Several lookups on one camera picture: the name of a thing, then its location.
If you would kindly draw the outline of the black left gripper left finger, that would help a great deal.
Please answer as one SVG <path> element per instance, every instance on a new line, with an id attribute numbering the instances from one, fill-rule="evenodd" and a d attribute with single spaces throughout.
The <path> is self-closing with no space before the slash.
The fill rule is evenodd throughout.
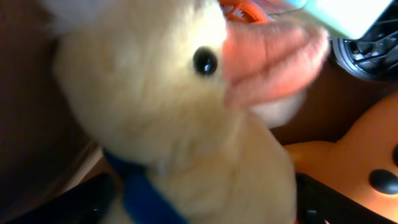
<path id="1" fill-rule="evenodd" d="M 112 177 L 101 173 L 6 224 L 97 224 L 114 195 Z"/>

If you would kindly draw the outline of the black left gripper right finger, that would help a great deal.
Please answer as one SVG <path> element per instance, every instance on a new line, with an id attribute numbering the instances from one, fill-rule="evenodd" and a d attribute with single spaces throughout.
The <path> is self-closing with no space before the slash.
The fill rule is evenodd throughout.
<path id="1" fill-rule="evenodd" d="M 306 174 L 296 181 L 299 224 L 395 224 Z"/>

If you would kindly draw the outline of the orange plastic duck toy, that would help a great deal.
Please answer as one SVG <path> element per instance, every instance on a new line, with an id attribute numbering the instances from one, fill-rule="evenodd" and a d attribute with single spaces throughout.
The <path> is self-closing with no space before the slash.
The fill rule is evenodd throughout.
<path id="1" fill-rule="evenodd" d="M 367 110 L 337 142 L 285 148 L 298 172 L 397 222 L 397 93 Z"/>

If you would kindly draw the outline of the plush yellow duck toy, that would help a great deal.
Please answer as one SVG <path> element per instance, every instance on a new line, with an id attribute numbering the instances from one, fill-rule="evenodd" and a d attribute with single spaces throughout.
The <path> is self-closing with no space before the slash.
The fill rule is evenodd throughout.
<path id="1" fill-rule="evenodd" d="M 81 127 L 137 166 L 102 223 L 293 224 L 294 163 L 252 107 L 307 87 L 319 26 L 227 21 L 218 1 L 42 1 Z"/>

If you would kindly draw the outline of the black round wheel toy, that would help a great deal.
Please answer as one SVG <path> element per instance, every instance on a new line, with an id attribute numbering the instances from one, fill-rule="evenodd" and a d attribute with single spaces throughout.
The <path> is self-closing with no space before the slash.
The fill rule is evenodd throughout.
<path id="1" fill-rule="evenodd" d="M 350 75 L 376 82 L 397 81 L 397 1 L 358 40 L 331 39 L 331 58 Z"/>

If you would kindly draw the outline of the orange round wheel toy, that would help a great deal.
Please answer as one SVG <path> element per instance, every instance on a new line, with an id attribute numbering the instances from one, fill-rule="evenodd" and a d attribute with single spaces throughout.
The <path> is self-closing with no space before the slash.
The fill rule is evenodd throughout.
<path id="1" fill-rule="evenodd" d="M 219 0 L 224 17 L 228 21 L 246 24 L 265 24 L 271 19 L 263 9 L 250 0 Z"/>

